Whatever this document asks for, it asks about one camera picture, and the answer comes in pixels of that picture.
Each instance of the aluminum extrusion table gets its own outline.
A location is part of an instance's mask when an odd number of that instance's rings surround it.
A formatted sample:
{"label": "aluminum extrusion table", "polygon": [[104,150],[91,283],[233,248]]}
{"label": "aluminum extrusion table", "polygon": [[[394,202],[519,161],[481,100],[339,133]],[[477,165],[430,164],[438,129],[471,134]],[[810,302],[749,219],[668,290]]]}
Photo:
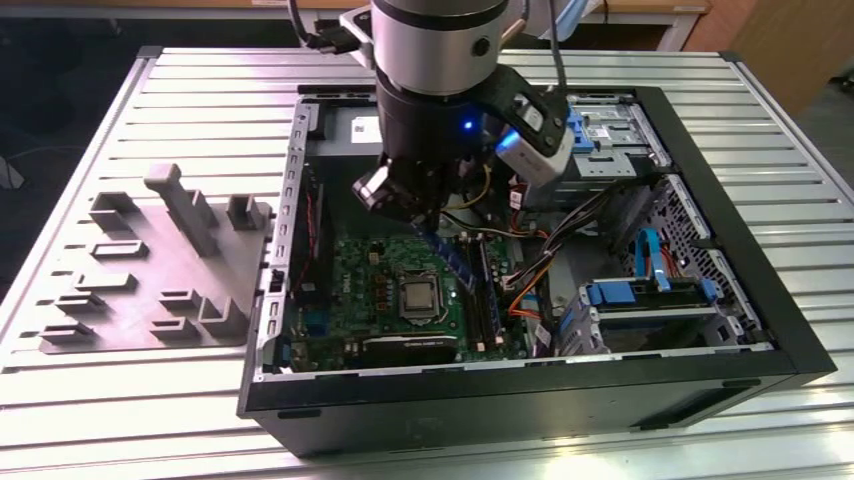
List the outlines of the aluminum extrusion table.
{"label": "aluminum extrusion table", "polygon": [[[0,308],[0,476],[16,479],[688,478],[854,475],[854,194],[741,63],[716,54],[567,52],[571,82],[664,88],[840,371],[682,431],[303,461],[235,416],[243,348],[48,356],[40,318],[92,241],[99,191],[156,203],[148,165],[179,164],[211,203],[274,202],[301,83],[369,83],[349,57],[298,50],[143,49]],[[503,62],[554,81],[547,52]]]}

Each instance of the blue drive bracket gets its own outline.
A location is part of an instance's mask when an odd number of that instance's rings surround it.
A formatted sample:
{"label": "blue drive bracket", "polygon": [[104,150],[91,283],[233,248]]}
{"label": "blue drive bracket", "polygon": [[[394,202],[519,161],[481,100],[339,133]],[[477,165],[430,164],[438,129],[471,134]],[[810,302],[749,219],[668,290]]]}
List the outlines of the blue drive bracket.
{"label": "blue drive bracket", "polygon": [[595,149],[595,144],[587,137],[585,131],[585,117],[579,115],[573,107],[570,107],[570,115],[566,119],[570,129],[575,134],[575,145],[573,146],[573,153],[590,153]]}
{"label": "blue drive bracket", "polygon": [[463,257],[454,246],[442,240],[442,237],[437,235],[437,232],[429,232],[415,224],[413,227],[415,228],[418,236],[425,240],[425,242],[427,242],[427,245],[430,245],[433,253],[442,259],[445,264],[449,266],[449,269],[454,272],[454,275],[463,283],[466,290],[470,293],[474,293],[478,278],[475,277],[471,267],[463,260]]}
{"label": "blue drive bracket", "polygon": [[650,265],[653,267],[653,278],[658,283],[658,290],[670,291],[670,282],[665,270],[665,257],[662,256],[662,246],[658,242],[658,232],[654,228],[642,228],[636,238],[636,276],[646,277],[646,262],[644,259],[644,247],[650,251]]}

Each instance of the metal chassis frame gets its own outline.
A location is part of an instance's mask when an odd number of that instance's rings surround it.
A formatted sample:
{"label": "metal chassis frame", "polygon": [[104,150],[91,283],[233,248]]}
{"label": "metal chassis frame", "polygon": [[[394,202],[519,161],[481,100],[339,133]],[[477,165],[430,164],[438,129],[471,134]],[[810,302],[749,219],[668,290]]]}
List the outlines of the metal chassis frame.
{"label": "metal chassis frame", "polygon": [[[329,87],[329,89],[338,92],[347,91],[346,86]],[[365,92],[365,86],[357,89],[361,93]],[[744,352],[736,357],[732,355],[678,358],[650,356],[633,359],[631,362],[623,360],[590,363],[545,360],[526,364],[537,368],[478,372],[438,371],[431,372],[429,376],[425,374],[387,377],[323,375],[322,379],[286,382],[263,381],[263,377],[258,376],[259,358],[255,356],[255,351],[250,350],[239,395],[238,414],[242,418],[254,418],[259,423],[263,419],[262,426],[271,431],[277,423],[285,425],[291,420],[306,425],[307,419],[322,416],[325,407],[335,407],[339,410],[342,407],[349,408],[350,415],[358,416],[361,407],[370,404],[435,401],[437,408],[442,408],[441,402],[453,398],[478,397],[489,402],[490,396],[526,392],[619,389],[623,386],[708,381],[720,382],[722,389],[741,389],[732,396],[724,395],[720,401],[701,405],[700,410],[689,404],[681,410],[685,415],[681,415],[680,411],[670,414],[669,418],[660,418],[661,416],[656,415],[654,418],[645,419],[633,426],[634,429],[682,427],[765,391],[796,387],[836,371],[830,356],[809,327],[661,89],[581,87],[575,90],[591,93],[626,91],[638,98],[653,129],[680,167],[696,204],[713,230],[713,242],[706,247],[725,252],[754,309],[766,323],[766,328],[773,332],[778,349],[770,352]],[[298,118],[305,111],[301,108],[298,105],[295,113]],[[293,134],[293,138],[298,142],[294,142],[291,153],[302,151],[301,144],[305,143],[307,136],[307,133],[306,135],[298,133],[298,125],[301,124],[295,121],[297,133]],[[309,125],[303,122],[302,127],[309,128]],[[287,188],[294,188],[294,185],[299,186],[298,177],[286,181],[283,192]],[[263,282],[269,278],[269,275],[262,275]],[[253,322],[249,345],[257,344],[259,335],[269,335],[266,333],[269,326],[259,325],[258,312]],[[281,319],[275,324],[281,328]],[[318,453],[315,450],[301,448],[301,445],[291,442],[287,442],[286,446],[298,455]]]}

